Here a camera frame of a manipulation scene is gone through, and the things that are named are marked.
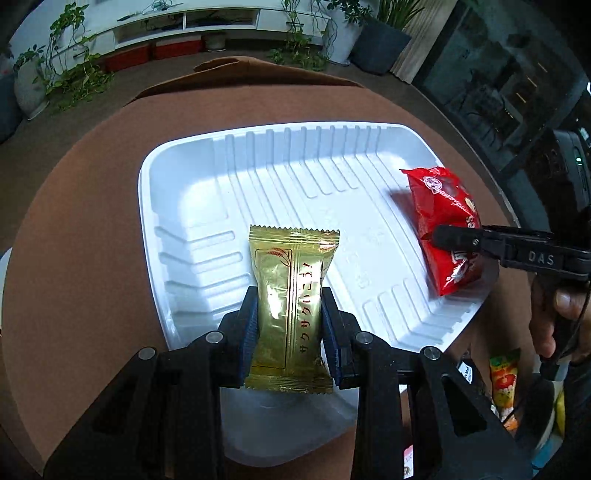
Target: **red storage box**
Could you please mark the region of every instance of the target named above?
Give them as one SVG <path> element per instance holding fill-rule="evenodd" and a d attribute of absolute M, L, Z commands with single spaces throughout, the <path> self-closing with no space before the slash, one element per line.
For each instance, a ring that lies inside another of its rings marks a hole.
<path fill-rule="evenodd" d="M 136 65 L 147 63 L 150 61 L 150 58 L 150 44 L 142 45 L 140 47 L 130 47 L 105 58 L 105 70 L 107 72 L 117 72 L 118 70 L 128 69 L 129 67 L 135 67 Z"/>
<path fill-rule="evenodd" d="M 189 40 L 175 43 L 157 43 L 154 47 L 154 59 L 162 60 L 182 55 L 193 55 L 203 51 L 202 40 Z"/>

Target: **gold snack wrapper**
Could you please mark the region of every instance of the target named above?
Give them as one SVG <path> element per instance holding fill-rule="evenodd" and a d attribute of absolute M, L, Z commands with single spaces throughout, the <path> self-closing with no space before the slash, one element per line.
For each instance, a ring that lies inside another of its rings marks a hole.
<path fill-rule="evenodd" d="M 259 339 L 245 385 L 332 392 L 320 355 L 320 289 L 339 233 L 251 226 L 249 243 L 258 283 Z"/>

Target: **wall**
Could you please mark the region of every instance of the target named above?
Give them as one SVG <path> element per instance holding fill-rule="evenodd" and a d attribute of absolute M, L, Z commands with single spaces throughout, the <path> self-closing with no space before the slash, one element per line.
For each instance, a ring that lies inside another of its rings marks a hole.
<path fill-rule="evenodd" d="M 64 11 L 68 0 L 45 0 L 31 12 L 18 27 L 10 40 L 12 54 L 18 57 L 34 44 L 47 45 L 49 27 Z"/>

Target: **gray planter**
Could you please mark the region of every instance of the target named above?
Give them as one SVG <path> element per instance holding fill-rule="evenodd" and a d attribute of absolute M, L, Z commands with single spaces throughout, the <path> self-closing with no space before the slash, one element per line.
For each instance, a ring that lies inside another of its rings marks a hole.
<path fill-rule="evenodd" d="M 353 48 L 351 61 L 364 72 L 383 75 L 390 71 L 410 39 L 410 35 L 371 18 Z"/>
<path fill-rule="evenodd" d="M 4 142 L 21 123 L 22 113 L 14 96 L 14 74 L 0 77 L 0 143 Z"/>

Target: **floor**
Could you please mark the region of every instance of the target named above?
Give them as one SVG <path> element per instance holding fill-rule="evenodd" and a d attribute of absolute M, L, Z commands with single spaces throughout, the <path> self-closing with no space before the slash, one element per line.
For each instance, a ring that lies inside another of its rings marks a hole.
<path fill-rule="evenodd" d="M 151 61 L 115 73 L 109 90 L 65 112 L 50 106 L 38 117 L 23 121 L 16 133 L 0 144 L 0 253 L 7 250 L 39 187 L 64 154 L 85 133 L 111 116 L 137 93 L 156 83 L 192 72 L 192 68 L 219 56 L 249 55 L 266 59 L 266 50 L 227 50 Z M 443 114 L 414 86 L 391 74 L 375 76 L 350 65 L 329 65 L 327 73 L 354 80 L 403 107 L 437 131 L 485 179 L 484 166 Z M 489 181 L 491 191 L 498 189 Z M 503 201 L 499 194 L 499 203 Z"/>

